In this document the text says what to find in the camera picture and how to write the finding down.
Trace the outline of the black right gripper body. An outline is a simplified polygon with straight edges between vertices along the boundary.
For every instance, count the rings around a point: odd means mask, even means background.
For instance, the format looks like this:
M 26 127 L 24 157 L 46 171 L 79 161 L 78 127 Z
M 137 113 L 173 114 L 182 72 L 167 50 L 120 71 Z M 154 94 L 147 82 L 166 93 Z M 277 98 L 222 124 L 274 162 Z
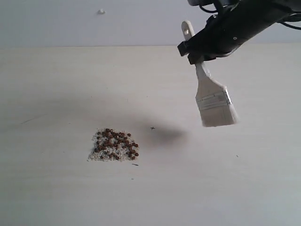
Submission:
M 201 31 L 186 38 L 177 48 L 181 56 L 189 55 L 193 65 L 200 59 L 227 57 L 255 35 L 254 14 L 223 14 L 211 16 Z

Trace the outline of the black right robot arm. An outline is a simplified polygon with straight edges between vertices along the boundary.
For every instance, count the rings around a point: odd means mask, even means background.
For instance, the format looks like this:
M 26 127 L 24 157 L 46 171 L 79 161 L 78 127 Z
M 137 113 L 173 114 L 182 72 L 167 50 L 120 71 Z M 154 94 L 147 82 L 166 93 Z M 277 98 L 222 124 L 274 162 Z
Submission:
M 201 31 L 177 46 L 192 65 L 227 57 L 276 23 L 300 30 L 293 25 L 301 20 L 299 0 L 190 0 L 189 4 L 211 14 Z

